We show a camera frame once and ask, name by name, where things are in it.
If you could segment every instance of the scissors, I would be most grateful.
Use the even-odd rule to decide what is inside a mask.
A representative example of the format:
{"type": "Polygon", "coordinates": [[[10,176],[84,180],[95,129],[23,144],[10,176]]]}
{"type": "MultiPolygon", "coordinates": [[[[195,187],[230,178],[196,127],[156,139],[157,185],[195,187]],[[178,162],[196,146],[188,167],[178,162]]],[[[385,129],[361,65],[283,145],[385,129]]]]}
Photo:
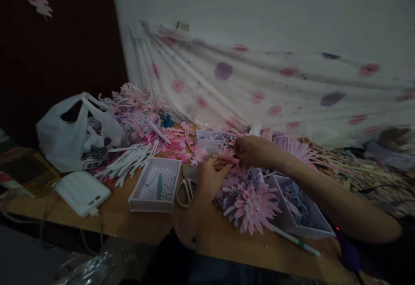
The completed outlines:
{"type": "Polygon", "coordinates": [[[182,165],[182,173],[183,173],[183,178],[184,179],[182,180],[182,182],[177,187],[176,200],[177,200],[177,203],[181,207],[188,208],[190,206],[190,203],[193,200],[193,189],[196,189],[196,187],[197,187],[198,184],[196,183],[196,181],[194,181],[193,179],[190,179],[187,176],[186,169],[185,169],[185,167],[183,165],[182,165]],[[186,202],[184,202],[184,203],[179,200],[179,191],[180,191],[180,188],[182,186],[184,187],[185,194],[186,194],[186,202]]]}

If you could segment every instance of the white plastic bag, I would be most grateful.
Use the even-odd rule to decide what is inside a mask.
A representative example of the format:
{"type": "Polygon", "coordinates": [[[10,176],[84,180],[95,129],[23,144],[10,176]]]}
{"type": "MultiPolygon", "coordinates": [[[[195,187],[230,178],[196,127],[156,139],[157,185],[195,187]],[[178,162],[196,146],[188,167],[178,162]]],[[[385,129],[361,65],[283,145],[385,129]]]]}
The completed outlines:
{"type": "Polygon", "coordinates": [[[108,156],[108,149],[129,145],[125,132],[108,109],[84,92],[56,104],[36,124],[40,149],[61,173],[98,167],[108,156]],[[79,101],[82,106],[76,122],[62,120],[61,116],[79,101]]]}

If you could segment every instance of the white box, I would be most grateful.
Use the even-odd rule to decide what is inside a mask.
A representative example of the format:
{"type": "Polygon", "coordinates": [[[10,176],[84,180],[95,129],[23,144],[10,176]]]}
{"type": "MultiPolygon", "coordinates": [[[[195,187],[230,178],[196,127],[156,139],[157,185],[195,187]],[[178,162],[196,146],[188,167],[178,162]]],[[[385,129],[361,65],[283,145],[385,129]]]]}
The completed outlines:
{"type": "Polygon", "coordinates": [[[180,177],[182,161],[173,160],[166,158],[152,158],[143,168],[140,178],[128,198],[132,212],[172,212],[174,207],[174,201],[176,200],[176,189],[177,183],[180,177]],[[143,199],[147,198],[151,188],[156,189],[153,193],[157,195],[157,184],[158,180],[154,180],[150,186],[145,187],[147,178],[153,175],[155,170],[162,168],[171,168],[177,170],[176,182],[173,187],[173,195],[170,201],[168,200],[157,200],[157,199],[143,199]]]}
{"type": "Polygon", "coordinates": [[[219,148],[218,145],[221,144],[224,146],[226,140],[223,138],[223,135],[219,131],[205,131],[205,130],[196,130],[195,134],[195,145],[196,148],[219,148]],[[218,139],[199,139],[198,136],[209,137],[212,135],[218,135],[218,139]]]}
{"type": "Polygon", "coordinates": [[[308,219],[314,224],[314,228],[297,225],[295,223],[293,215],[291,214],[291,211],[286,204],[284,195],[281,191],[285,190],[286,186],[292,185],[294,183],[290,178],[272,175],[268,177],[265,182],[269,184],[270,188],[278,189],[278,192],[274,193],[280,200],[278,207],[282,211],[282,213],[276,212],[278,227],[287,233],[302,236],[305,238],[308,237],[314,240],[321,240],[328,237],[332,238],[335,236],[332,227],[326,221],[317,205],[306,194],[304,194],[303,203],[308,209],[308,219]]]}

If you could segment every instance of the white wall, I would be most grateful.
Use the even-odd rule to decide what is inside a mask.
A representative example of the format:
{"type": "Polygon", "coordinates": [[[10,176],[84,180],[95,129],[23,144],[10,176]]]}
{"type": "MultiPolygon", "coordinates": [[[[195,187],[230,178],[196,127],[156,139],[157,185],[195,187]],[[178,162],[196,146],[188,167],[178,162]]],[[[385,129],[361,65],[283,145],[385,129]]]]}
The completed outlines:
{"type": "Polygon", "coordinates": [[[230,44],[324,51],[415,68],[414,0],[115,0],[130,80],[138,77],[128,22],[175,24],[230,44]]]}

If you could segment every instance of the hand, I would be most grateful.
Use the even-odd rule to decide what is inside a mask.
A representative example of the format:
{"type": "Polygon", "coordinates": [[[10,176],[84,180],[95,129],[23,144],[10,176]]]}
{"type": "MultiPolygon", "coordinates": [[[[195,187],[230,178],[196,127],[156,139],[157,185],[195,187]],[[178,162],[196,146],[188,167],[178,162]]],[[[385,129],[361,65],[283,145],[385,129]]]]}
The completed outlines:
{"type": "Polygon", "coordinates": [[[280,146],[257,136],[238,137],[235,140],[235,158],[239,159],[241,168],[272,168],[282,173],[287,165],[299,161],[280,146]]]}
{"type": "Polygon", "coordinates": [[[231,160],[215,153],[214,158],[207,158],[199,167],[199,181],[195,198],[211,202],[219,192],[222,181],[230,171],[231,160]]]}

